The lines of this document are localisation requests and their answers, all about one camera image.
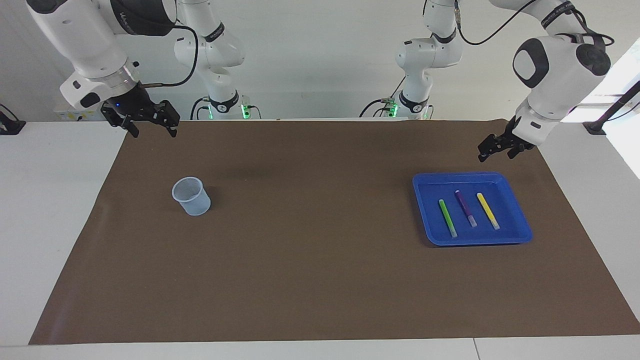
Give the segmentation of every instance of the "black mount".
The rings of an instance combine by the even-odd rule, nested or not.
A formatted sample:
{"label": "black mount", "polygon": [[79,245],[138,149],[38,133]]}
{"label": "black mount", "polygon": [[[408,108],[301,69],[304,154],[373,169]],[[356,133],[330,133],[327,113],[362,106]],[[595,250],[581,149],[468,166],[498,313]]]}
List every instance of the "black mount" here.
{"label": "black mount", "polygon": [[166,128],[169,135],[175,138],[178,134],[178,125],[180,124],[180,115],[167,100],[161,101],[159,104],[153,104],[152,115],[149,109],[140,109],[135,114],[127,114],[124,118],[120,117],[118,112],[108,103],[102,103],[100,112],[113,127],[121,127],[128,131],[131,136],[137,138],[140,130],[134,124],[134,121],[149,121]]}
{"label": "black mount", "polygon": [[513,134],[513,129],[518,125],[519,121],[520,118],[518,118],[518,120],[516,120],[516,117],[511,118],[502,135],[496,136],[496,134],[491,134],[478,145],[478,150],[480,150],[478,159],[481,163],[484,163],[489,156],[497,152],[509,150],[507,155],[509,159],[513,159],[521,152],[531,150],[535,147],[535,145]]}
{"label": "black mount", "polygon": [[149,121],[163,126],[172,138],[177,135],[178,124],[180,124],[180,114],[175,111],[171,103],[167,100],[159,104],[154,103],[141,83],[136,84],[125,94],[112,97],[102,103],[100,112],[111,126],[119,126],[135,138],[140,134],[140,130],[134,124],[136,121]]}
{"label": "black mount", "polygon": [[624,105],[631,101],[631,99],[633,99],[638,93],[640,93],[640,81],[635,83],[634,86],[631,86],[631,88],[625,93],[625,95],[622,95],[622,97],[620,97],[615,104],[611,105],[611,107],[607,111],[605,111],[605,113],[598,120],[594,122],[584,122],[582,123],[582,125],[591,135],[606,135],[607,133],[605,133],[602,129],[604,124],[607,121],[611,120],[611,117],[613,117],[613,115],[615,115],[620,109],[622,109],[622,107],[624,107]]}
{"label": "black mount", "polygon": [[0,126],[0,135],[18,135],[27,122],[11,120],[0,111],[0,124],[2,124],[2,126]]}

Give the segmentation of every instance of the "marker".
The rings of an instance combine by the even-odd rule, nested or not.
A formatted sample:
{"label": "marker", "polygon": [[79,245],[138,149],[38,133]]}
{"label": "marker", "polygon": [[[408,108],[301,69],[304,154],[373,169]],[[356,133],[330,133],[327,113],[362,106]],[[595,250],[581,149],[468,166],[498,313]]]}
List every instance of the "marker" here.
{"label": "marker", "polygon": [[456,197],[458,198],[458,202],[460,203],[460,206],[462,206],[462,211],[465,212],[465,216],[467,216],[467,219],[469,220],[469,223],[471,224],[471,227],[478,226],[478,224],[476,222],[476,218],[474,218],[473,214],[471,214],[471,210],[469,209],[469,205],[465,201],[465,198],[462,197],[462,193],[460,192],[460,190],[456,190],[455,194],[456,194]]}
{"label": "marker", "polygon": [[495,215],[493,215],[493,212],[491,211],[489,204],[487,204],[486,200],[484,199],[484,195],[482,193],[478,193],[477,196],[478,196],[478,200],[480,200],[480,204],[482,204],[482,207],[484,209],[484,212],[486,213],[486,216],[489,217],[489,221],[491,221],[491,225],[493,225],[493,228],[496,230],[500,230],[500,225],[498,225],[498,220],[495,219]]}
{"label": "marker", "polygon": [[449,210],[447,210],[447,204],[445,204],[442,199],[438,200],[438,203],[440,204],[440,210],[442,210],[442,214],[444,215],[444,220],[447,222],[447,226],[451,232],[451,237],[457,238],[458,233],[456,232],[456,228],[453,226],[453,221],[451,221],[451,215],[449,215]]}

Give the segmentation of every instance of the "purple marker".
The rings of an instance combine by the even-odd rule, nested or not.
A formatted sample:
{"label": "purple marker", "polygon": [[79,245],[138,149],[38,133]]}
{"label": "purple marker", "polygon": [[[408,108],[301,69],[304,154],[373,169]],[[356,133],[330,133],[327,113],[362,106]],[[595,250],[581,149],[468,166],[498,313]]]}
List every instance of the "purple marker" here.
{"label": "purple marker", "polygon": [[474,218],[473,214],[471,214],[471,210],[469,210],[469,205],[465,201],[465,198],[462,197],[462,193],[460,192],[460,190],[456,190],[455,194],[456,194],[456,198],[458,198],[458,202],[460,203],[460,206],[462,206],[462,211],[465,212],[467,219],[469,219],[469,223],[471,224],[471,227],[478,226],[476,219]]}

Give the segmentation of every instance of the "white wall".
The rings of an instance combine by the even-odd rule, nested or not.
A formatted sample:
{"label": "white wall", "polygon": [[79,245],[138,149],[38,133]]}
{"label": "white wall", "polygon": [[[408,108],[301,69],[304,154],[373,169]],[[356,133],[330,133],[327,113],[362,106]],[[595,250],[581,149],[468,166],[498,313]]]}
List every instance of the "white wall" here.
{"label": "white wall", "polygon": [[[231,69],[237,86],[268,118],[357,116],[369,101],[389,95],[402,78],[394,61],[399,44],[429,36],[422,26],[422,0],[216,3],[228,31],[247,49],[246,62]],[[634,13],[637,0],[574,3],[590,27],[616,38],[609,48],[613,60],[640,36]],[[23,0],[0,4],[0,101],[28,120],[51,120],[52,103],[36,104],[28,95],[42,89],[40,93],[51,99],[72,69],[34,31],[25,6]],[[462,11],[465,34],[472,40],[484,38],[512,14],[488,1],[464,1]],[[15,33],[18,27],[23,35]],[[510,117],[528,94],[511,70],[513,54],[527,38],[544,34],[535,19],[521,15],[484,46],[466,46],[458,66],[434,70],[435,117]],[[173,42],[179,36],[189,35],[177,30],[165,38],[122,36],[119,41],[132,60],[141,62],[145,82],[170,82],[188,72],[173,57]],[[156,101],[169,99],[187,117],[193,101],[206,92],[194,78],[180,88],[154,89],[151,94]]]}

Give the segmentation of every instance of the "green marker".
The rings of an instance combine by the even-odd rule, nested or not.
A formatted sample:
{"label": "green marker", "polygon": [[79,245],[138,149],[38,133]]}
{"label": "green marker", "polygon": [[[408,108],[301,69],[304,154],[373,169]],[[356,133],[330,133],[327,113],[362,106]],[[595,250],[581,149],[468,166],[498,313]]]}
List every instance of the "green marker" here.
{"label": "green marker", "polygon": [[458,233],[456,232],[456,228],[453,226],[453,221],[451,221],[451,215],[449,215],[449,210],[447,210],[447,204],[444,203],[444,200],[438,200],[440,204],[440,209],[442,210],[442,214],[444,215],[444,220],[447,221],[447,226],[449,226],[449,231],[451,232],[452,238],[457,238]]}

